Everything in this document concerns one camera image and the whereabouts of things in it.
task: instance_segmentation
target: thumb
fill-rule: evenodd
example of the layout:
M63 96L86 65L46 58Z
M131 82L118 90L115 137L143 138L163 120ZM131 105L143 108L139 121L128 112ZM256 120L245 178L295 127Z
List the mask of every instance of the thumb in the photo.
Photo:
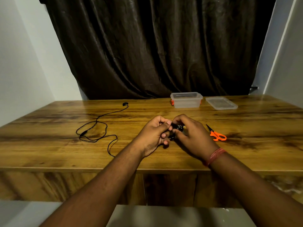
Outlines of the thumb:
M181 131L177 129L173 129L173 132L175 133L177 139L179 139L182 143L184 143L187 139L187 136L184 135Z
M165 123L162 123L160 126L157 127L158 134L161 135L164 133L172 124L170 120L166 121Z

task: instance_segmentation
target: transparent plastic box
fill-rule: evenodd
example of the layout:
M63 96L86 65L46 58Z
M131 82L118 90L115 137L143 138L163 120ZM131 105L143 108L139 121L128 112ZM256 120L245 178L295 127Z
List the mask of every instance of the transparent plastic box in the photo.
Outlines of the transparent plastic box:
M172 93L171 99L175 108L199 107L203 96L198 92Z
M238 105L222 96L206 97L205 100L216 110L237 109Z

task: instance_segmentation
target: right hand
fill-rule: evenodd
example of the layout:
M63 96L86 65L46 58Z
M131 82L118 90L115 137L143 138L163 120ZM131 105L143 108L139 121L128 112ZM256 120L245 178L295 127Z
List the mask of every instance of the right hand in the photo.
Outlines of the right hand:
M177 125L186 126L188 136L177 129L173 129L173 132L176 134L176 138L198 158L207 161L211 154L220 148L202 123L189 118L185 114L176 116L172 122Z

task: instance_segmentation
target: black cable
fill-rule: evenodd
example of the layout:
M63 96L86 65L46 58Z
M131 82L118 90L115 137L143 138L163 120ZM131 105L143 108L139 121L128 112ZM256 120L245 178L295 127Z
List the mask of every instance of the black cable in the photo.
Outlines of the black cable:
M127 102L123 103L123 106L126 106L126 108L124 108L124 109L122 109L122 110L120 110L120 111L124 111L125 109L127 109L127 108L129 107ZM109 154L110 156L115 157L114 155L111 154L111 152L110 152L110 150L109 150L109 146L110 146L110 144L111 144L112 142L114 142L114 141L116 141L116 140L118 141L118 136L117 136L117 135L106 135L106 132L107 132L107 124L104 123L104 122L98 121L98 119L101 118L102 116L105 116L105 115L108 115L108 114L112 114L112 113L116 113L116 112L120 112L120 111L109 112L109 113L106 113L106 114L103 114L103 115L98 116L98 117L96 118L95 121L87 122L87 123L84 124L83 126L79 127L79 128L76 130L76 134L79 135L79 139L80 139L81 141L85 141L85 142L88 142L88 143L96 143L97 141L99 141L99 140L102 139L102 138L106 138L106 137L110 137L110 136L115 136L116 138L115 138L114 140L112 140L112 141L109 143L109 145L107 146L107 152L108 152L108 154ZM90 123L93 123L93 122L94 122L95 124L94 124L91 128L89 128L89 129L83 131L83 132L80 133L80 134L78 133L78 130L80 130L81 128L83 128L83 127L86 126L87 124L90 124ZM92 129L94 126L96 126L97 123L103 123L103 124L106 125L106 127L105 127L105 134L104 134L102 137L97 138L97 139L90 139L89 137L85 136L85 134L86 134L90 129Z

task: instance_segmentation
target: forearm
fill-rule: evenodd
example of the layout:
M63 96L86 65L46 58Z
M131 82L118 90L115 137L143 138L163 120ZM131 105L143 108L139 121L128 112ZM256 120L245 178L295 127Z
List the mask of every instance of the forearm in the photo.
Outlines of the forearm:
M142 152L136 148L130 143L41 227L106 226L123 189L142 160Z
M210 167L228 184L257 226L303 226L303 205L228 153Z

